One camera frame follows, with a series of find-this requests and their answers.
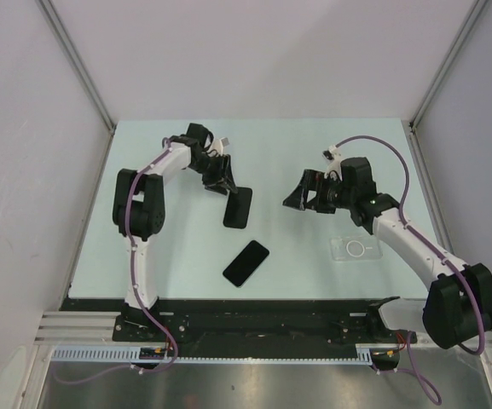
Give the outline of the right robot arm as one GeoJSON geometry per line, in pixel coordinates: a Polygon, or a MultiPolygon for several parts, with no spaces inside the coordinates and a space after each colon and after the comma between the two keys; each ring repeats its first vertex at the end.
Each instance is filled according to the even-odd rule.
{"type": "Polygon", "coordinates": [[[355,170],[324,176],[305,170],[283,200],[294,210],[333,214],[347,210],[352,221],[388,245],[409,265],[428,290],[426,299],[390,297],[375,305],[366,320],[367,334],[385,342],[396,330],[423,332],[442,349],[464,348],[477,338],[480,355],[492,330],[492,273],[482,263],[470,265],[426,238],[387,193],[379,193],[370,173],[355,170]]]}

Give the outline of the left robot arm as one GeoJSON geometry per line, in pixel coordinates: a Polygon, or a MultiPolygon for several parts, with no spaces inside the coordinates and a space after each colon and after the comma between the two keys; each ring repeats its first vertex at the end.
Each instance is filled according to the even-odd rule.
{"type": "Polygon", "coordinates": [[[158,156],[138,170],[117,174],[112,219],[127,240],[130,281],[125,305],[150,309],[159,299],[154,283],[149,247],[165,224],[165,187],[182,170],[201,176],[205,190],[227,196],[237,193],[226,138],[216,138],[202,124],[191,123],[187,131],[162,141],[158,156]]]}

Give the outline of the clear phone case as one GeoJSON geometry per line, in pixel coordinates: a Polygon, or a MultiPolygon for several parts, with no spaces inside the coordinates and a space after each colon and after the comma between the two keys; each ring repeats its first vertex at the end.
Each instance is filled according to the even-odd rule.
{"type": "Polygon", "coordinates": [[[374,236],[348,236],[330,239],[335,262],[372,261],[383,256],[379,241],[374,236]]]}

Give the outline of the black smartphone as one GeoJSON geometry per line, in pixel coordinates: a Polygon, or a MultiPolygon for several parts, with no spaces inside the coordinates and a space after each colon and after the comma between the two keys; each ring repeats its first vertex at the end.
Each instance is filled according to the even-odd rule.
{"type": "Polygon", "coordinates": [[[223,270],[223,277],[233,286],[241,288],[269,254],[266,247],[252,240],[223,270]]]}

